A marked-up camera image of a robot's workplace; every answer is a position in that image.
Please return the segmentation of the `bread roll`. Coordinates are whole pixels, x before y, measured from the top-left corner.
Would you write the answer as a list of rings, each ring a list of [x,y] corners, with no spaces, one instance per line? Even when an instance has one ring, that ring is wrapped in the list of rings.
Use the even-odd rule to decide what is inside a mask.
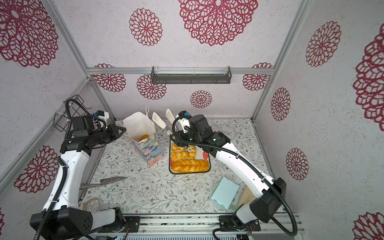
[[[196,158],[197,149],[194,146],[189,145],[187,151],[189,158],[194,160]]]

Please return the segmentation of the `knotted bread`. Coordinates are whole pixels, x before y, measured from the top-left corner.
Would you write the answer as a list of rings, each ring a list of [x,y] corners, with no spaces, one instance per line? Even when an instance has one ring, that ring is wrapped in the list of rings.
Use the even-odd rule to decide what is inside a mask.
[[[171,146],[171,151],[173,153],[183,152],[184,150],[185,150],[184,147],[178,147],[175,143],[173,143]]]

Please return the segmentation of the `floral paper bag white interior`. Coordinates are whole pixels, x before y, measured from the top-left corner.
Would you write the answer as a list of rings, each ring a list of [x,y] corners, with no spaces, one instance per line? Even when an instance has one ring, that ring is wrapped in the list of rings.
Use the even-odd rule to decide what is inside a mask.
[[[136,112],[122,121],[117,121],[119,127],[126,128],[124,136],[128,137],[144,161],[150,167],[160,162],[164,157],[154,122],[149,118],[149,107],[145,113]]]

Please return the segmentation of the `metal tongs with white tips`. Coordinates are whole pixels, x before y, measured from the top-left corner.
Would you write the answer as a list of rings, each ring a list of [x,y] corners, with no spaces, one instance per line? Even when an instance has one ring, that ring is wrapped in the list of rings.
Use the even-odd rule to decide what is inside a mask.
[[[168,119],[168,121],[171,124],[176,120],[175,116],[172,114],[170,109],[166,110],[166,118]],[[156,112],[153,112],[152,121],[155,124],[157,124],[161,129],[167,130],[169,135],[171,135],[173,133],[172,129],[168,127],[166,122]]]

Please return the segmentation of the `croissant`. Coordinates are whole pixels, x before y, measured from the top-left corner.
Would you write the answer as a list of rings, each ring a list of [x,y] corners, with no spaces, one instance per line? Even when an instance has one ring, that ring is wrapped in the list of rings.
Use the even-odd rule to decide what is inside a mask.
[[[143,135],[140,139],[140,141],[146,140],[149,136],[147,134]]]

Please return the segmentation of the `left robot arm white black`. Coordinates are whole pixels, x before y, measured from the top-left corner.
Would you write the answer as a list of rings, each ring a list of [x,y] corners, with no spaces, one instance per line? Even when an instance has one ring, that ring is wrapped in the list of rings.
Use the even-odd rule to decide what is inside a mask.
[[[120,231],[126,226],[118,207],[96,213],[79,208],[81,181],[92,150],[119,139],[126,128],[110,121],[106,112],[90,114],[73,98],[65,101],[65,109],[69,126],[57,157],[59,171],[42,212],[30,219],[35,240],[91,239],[90,234],[102,228]]]

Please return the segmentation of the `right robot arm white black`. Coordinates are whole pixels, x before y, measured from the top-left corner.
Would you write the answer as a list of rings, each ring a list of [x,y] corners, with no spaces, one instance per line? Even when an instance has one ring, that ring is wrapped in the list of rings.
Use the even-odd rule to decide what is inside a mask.
[[[197,146],[212,155],[231,169],[255,196],[255,200],[240,206],[232,214],[231,227],[213,230],[215,239],[217,232],[244,230],[258,221],[273,221],[290,237],[298,234],[294,213],[285,200],[287,184],[283,179],[274,179],[257,168],[224,133],[213,131],[203,115],[191,116],[183,111],[173,121],[171,131],[177,146]]]

